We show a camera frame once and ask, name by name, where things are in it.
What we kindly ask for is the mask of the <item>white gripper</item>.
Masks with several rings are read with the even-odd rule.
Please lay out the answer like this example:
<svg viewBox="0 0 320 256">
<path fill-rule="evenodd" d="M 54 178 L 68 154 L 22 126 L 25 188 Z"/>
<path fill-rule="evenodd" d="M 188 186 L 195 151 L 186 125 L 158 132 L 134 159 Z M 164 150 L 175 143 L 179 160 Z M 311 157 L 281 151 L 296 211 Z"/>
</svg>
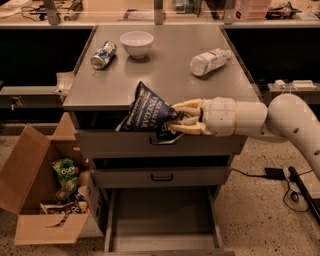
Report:
<svg viewBox="0 0 320 256">
<path fill-rule="evenodd" d="M 231 136 L 236 129 L 236 102 L 232 98 L 216 97 L 210 100 L 192 99 L 173 105 L 176 111 L 190 116 L 168 122 L 176 132 L 190 135 Z M 202 122 L 197 116 L 202 113 Z"/>
</svg>

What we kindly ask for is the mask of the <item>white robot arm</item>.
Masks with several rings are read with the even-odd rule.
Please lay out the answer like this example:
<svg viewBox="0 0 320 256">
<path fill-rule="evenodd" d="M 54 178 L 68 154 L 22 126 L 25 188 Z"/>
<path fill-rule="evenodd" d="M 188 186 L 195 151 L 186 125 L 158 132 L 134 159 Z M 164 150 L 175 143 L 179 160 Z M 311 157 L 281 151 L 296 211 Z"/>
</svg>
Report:
<svg viewBox="0 0 320 256">
<path fill-rule="evenodd" d="M 284 93 L 268 105 L 232 98 L 194 99 L 175 104 L 185 114 L 167 126 L 192 135 L 247 137 L 268 142 L 290 141 L 320 179 L 320 122 L 300 97 Z"/>
</svg>

